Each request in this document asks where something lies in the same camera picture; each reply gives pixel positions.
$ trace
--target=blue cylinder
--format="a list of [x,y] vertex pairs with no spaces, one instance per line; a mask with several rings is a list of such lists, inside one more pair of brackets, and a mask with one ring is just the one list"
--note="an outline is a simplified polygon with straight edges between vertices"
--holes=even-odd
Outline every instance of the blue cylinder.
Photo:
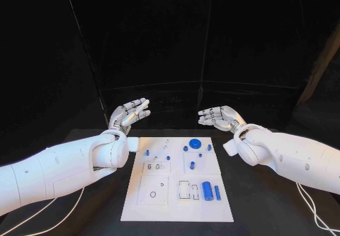
[[189,145],[193,149],[199,149],[200,146],[202,146],[202,143],[198,139],[192,139],[190,142],[189,142]]
[[213,191],[212,191],[211,182],[208,182],[208,181],[203,182],[202,187],[203,187],[203,193],[205,193],[205,200],[212,201],[213,200]]
[[190,163],[190,169],[193,170],[195,169],[195,162],[192,161]]
[[218,186],[215,186],[215,193],[216,193],[216,200],[221,201],[221,195],[219,195],[219,189],[218,189]]

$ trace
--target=black table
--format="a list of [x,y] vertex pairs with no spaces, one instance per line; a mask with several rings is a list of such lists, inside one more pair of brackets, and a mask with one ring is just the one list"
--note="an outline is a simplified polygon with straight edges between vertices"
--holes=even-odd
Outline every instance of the black table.
[[[103,130],[72,130],[66,142],[98,135]],[[121,222],[126,194],[136,154],[124,168],[85,188],[75,211],[65,222],[45,235],[300,235],[329,236],[317,228],[313,214],[300,196],[296,183],[278,176],[267,166],[249,166],[236,155],[229,157],[222,144],[232,138],[219,130],[133,130],[137,137],[212,137],[213,148],[229,199],[234,223]],[[306,187],[319,215],[332,228],[340,228],[340,205],[330,193]],[[59,198],[49,208],[7,235],[25,235],[51,228],[68,214],[79,191]],[[33,203],[9,213],[0,234],[25,220],[49,202]]]

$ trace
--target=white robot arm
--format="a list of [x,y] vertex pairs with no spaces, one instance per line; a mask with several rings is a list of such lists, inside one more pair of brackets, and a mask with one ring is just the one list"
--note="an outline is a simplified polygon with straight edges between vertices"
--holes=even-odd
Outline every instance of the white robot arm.
[[147,105],[146,98],[124,104],[101,135],[46,148],[0,167],[0,216],[29,203],[71,194],[124,166],[128,151],[139,151],[139,138],[127,138],[130,125],[150,115]]
[[206,109],[199,115],[199,124],[234,133],[234,139],[224,144],[231,156],[239,154],[251,166],[267,165],[294,182],[340,194],[339,150],[311,139],[247,124],[228,106]]

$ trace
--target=white pegboard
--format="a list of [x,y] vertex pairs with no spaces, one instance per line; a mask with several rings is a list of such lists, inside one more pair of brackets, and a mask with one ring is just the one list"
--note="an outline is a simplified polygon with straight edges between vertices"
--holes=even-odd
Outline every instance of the white pegboard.
[[[140,138],[140,152],[134,160],[121,221],[234,222],[212,139],[196,138],[202,141],[199,149],[189,146],[192,139]],[[183,196],[188,196],[188,191],[190,193],[189,199],[179,197],[180,181],[189,182],[189,189],[182,186]],[[205,200],[205,181],[212,184],[212,201]],[[215,185],[219,186],[221,201],[216,200]]]

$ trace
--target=wire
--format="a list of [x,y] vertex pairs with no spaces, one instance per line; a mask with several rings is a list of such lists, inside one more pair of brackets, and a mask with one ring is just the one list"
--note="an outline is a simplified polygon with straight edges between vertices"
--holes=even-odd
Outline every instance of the wire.
[[[68,215],[65,216],[65,218],[62,219],[62,221],[61,221],[51,229],[48,229],[48,230],[45,230],[45,231],[42,231],[42,232],[39,232],[39,233],[35,233],[35,234],[32,234],[32,235],[26,235],[26,236],[41,235],[41,234],[46,233],[48,231],[51,231],[51,230],[66,220],[66,218],[68,218],[68,216],[71,215],[74,209],[77,208],[77,205],[78,205],[78,202],[79,202],[79,200],[81,200],[82,194],[84,194],[84,188],[82,188],[82,192],[81,192],[78,201],[77,201],[77,203],[75,203],[75,206],[74,206],[74,208],[72,208],[69,214],[68,214]],[[10,231],[13,231],[23,223],[26,223],[26,222],[48,208],[48,206],[55,202],[56,199],[58,199],[58,198],[55,198],[55,199],[49,202],[49,204],[41,209],[41,211],[39,211],[35,215],[32,215],[20,224],[18,224],[9,231],[6,231],[0,236],[5,236],[5,235],[6,235]]]
[[15,230],[23,223],[26,223],[46,208],[48,206],[54,203],[54,201],[56,200],[56,198],[49,202],[49,204],[45,206],[45,208],[35,214],[32,215],[30,218],[28,218],[20,224],[18,224],[9,231],[6,231],[0,236],[5,236],[12,230]]
[[84,188],[82,188],[82,192],[81,192],[81,195],[79,195],[79,197],[78,197],[75,206],[74,206],[72,210],[69,211],[68,215],[65,216],[65,218],[62,219],[62,221],[61,221],[52,228],[49,228],[48,230],[45,230],[45,231],[42,231],[42,232],[39,232],[39,233],[30,234],[30,235],[25,235],[25,236],[35,236],[35,235],[41,235],[41,234],[49,232],[49,231],[66,220],[66,218],[69,217],[69,215],[71,215],[74,209],[77,208],[78,202],[79,202],[79,200],[81,200],[81,198],[82,198],[82,194],[84,194]]
[[[311,196],[309,195],[309,193],[307,193],[307,191],[306,191],[306,189],[303,188],[303,186],[301,186],[300,183],[297,183],[297,189],[298,189],[298,192],[300,192],[300,194],[301,194],[301,196],[303,196],[303,199],[304,199],[304,201],[306,201],[306,203],[307,203],[307,205],[309,205],[309,207],[310,207],[310,210],[311,210],[311,212],[313,212],[313,214],[314,214],[314,221],[316,221],[317,227],[319,227],[320,229],[323,229],[323,230],[330,231],[330,233],[332,233],[334,236],[337,236],[337,235],[334,234],[334,232],[340,232],[340,230],[330,229],[330,227],[327,226],[327,224],[324,223],[324,221],[320,219],[320,217],[319,217],[319,215],[317,215],[317,207],[316,207],[313,198],[311,198]],[[310,205],[310,203],[309,203],[309,201],[307,201],[307,199],[306,199],[306,197],[304,197],[304,195],[303,195],[301,190],[304,191],[306,195],[307,195],[309,198],[310,198],[313,207],[311,207],[311,205]],[[320,222],[323,223],[323,225],[326,226],[326,228],[323,228],[323,227],[319,225],[317,219],[320,220]]]

